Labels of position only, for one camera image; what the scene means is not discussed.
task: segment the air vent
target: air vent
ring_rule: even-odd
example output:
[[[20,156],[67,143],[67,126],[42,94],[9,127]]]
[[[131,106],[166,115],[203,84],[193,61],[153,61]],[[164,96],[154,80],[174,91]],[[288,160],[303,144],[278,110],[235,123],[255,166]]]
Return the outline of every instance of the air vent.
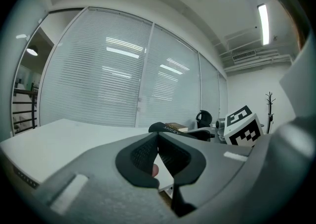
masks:
[[[251,58],[251,57],[254,57],[254,56],[256,56],[256,51],[255,50],[251,50],[251,51],[242,52],[242,53],[233,55],[232,58],[233,58],[233,61],[236,62],[236,61],[248,59],[248,58]]]

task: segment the finger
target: finger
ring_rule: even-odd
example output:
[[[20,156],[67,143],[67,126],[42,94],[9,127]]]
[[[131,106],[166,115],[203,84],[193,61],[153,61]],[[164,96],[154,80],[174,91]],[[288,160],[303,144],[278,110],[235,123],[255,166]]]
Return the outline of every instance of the finger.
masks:
[[[157,176],[158,172],[159,172],[159,168],[158,168],[157,164],[154,164],[154,165],[153,165],[153,173],[152,173],[152,176],[153,176],[153,177]]]

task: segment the book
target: book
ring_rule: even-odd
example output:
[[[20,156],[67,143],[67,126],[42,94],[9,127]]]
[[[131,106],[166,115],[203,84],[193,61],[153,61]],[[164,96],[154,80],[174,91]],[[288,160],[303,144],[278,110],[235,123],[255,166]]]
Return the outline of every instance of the book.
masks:
[[[180,132],[187,132],[188,131],[188,127],[180,125],[178,123],[165,123],[167,126],[169,126],[170,128],[174,129],[174,130],[178,130]]]

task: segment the gray plastic device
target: gray plastic device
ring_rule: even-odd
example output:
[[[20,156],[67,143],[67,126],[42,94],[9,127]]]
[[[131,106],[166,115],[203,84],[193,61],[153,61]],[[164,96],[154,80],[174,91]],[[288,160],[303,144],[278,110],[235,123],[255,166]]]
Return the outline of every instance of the gray plastic device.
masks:
[[[49,223],[264,221],[288,201],[308,172],[315,155],[313,119],[296,119],[261,136],[254,147],[172,133],[130,137],[86,151],[34,196]],[[293,143],[293,135],[300,145]],[[151,176],[157,154],[174,177],[171,208]]]

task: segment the chair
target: chair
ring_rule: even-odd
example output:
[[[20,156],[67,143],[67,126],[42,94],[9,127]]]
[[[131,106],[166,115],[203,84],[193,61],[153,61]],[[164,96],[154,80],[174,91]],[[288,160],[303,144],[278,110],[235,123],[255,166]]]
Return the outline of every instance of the chair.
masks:
[[[197,114],[196,117],[197,120],[197,128],[202,127],[210,127],[210,124],[212,123],[212,116],[208,111],[200,110],[200,112]]]

